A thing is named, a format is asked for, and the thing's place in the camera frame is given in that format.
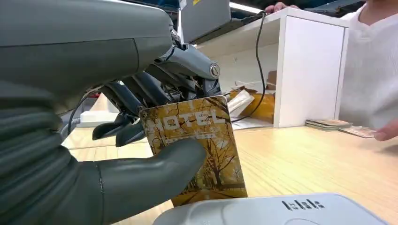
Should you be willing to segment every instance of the person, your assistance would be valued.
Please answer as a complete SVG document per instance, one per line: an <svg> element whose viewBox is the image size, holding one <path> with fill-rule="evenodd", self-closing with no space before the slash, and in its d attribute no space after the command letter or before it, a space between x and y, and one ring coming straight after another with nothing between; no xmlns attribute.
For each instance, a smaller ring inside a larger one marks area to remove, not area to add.
<svg viewBox="0 0 398 225"><path fill-rule="evenodd" d="M268 6L274 13L287 6ZM398 136L398 0L368 0L350 21L340 119L378 129L375 139Z"/></svg>

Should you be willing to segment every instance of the cable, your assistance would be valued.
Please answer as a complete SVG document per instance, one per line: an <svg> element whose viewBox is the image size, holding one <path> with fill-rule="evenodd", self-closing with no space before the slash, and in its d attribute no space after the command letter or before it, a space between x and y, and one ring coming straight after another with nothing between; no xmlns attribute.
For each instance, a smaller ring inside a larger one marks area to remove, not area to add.
<svg viewBox="0 0 398 225"><path fill-rule="evenodd" d="M76 113L76 110L77 110L77 109L79 108L79 106L88 98L88 96L89 96L90 94L97 92L101 87L102 87L102 86L99 86L99 87L97 87L97 88L95 88L95 89L92 89L91 91L85 93L85 94L83 95L82 100L80 100L80 102L77 104L76 108L72 111L72 114L70 115L70 117L69 117L69 122L68 122L68 136L69 136L69 134L72 132L72 120L73 120L73 116L74 116L75 113Z"/></svg>
<svg viewBox="0 0 398 225"><path fill-rule="evenodd" d="M251 115L259 108L259 106L261 105L261 102L262 102L262 100L263 100L263 98L264 98L264 95L265 95L265 81L264 81L264 75L263 75L263 73L262 73L261 62L260 62L260 59L259 59L259 40L260 40L261 31L262 31L262 25L263 25L264 19L265 19L265 12L264 12L264 11L261 11L261 12L259 12L259 14L262 14L262 18L261 18L261 24L260 24L259 33L257 34L257 40L256 40L256 59L257 59L257 63L259 64L260 76L261 76L262 87L263 87L261 99L260 99L259 104L254 108L254 110L253 110L249 115L244 116L244 117L239 118L239 119L236 119L236 120L233 120L233 121L231 121L231 123L241 121L241 120L243 120L243 119L245 119L245 118L251 116Z"/></svg>

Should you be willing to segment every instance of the wooden table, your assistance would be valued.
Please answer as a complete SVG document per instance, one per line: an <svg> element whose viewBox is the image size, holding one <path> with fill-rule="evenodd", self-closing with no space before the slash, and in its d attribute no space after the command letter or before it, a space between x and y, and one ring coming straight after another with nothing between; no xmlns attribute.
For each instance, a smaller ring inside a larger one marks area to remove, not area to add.
<svg viewBox="0 0 398 225"><path fill-rule="evenodd" d="M80 161L150 157L148 143L114 146L115 138L91 141L78 128L64 145ZM398 139L378 142L308 127L235 131L249 196L334 192L398 224ZM170 201L119 222L151 225Z"/></svg>

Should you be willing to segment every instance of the white shelf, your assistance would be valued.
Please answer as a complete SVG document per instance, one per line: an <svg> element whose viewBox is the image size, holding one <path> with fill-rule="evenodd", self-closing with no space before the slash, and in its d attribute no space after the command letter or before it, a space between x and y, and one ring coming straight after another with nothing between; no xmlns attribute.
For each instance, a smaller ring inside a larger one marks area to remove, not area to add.
<svg viewBox="0 0 398 225"><path fill-rule="evenodd" d="M349 25L347 21L338 18L298 10L295 8L285 8L277 13L266 16L261 32L259 47L278 43L281 18L285 19L287 16L331 24L334 26L341 26L344 28L348 28ZM197 49L209 58L252 49L255 47L260 23L261 19L256 20L246 26L202 43L197 46Z"/></svg>
<svg viewBox="0 0 398 225"><path fill-rule="evenodd" d="M223 91L235 80L260 81L255 42L261 20L209 40L198 49L217 61ZM266 16L259 42L264 75L277 70L274 127L306 119L338 119L348 22L286 8Z"/></svg>

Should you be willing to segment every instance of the white sweater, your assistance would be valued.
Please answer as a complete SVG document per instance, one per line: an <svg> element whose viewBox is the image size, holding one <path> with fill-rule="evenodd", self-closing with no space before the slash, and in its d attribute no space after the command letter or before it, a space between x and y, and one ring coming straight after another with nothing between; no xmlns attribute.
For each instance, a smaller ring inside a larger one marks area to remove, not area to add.
<svg viewBox="0 0 398 225"><path fill-rule="evenodd" d="M381 128L398 118L398 14L370 26L350 20L340 119Z"/></svg>

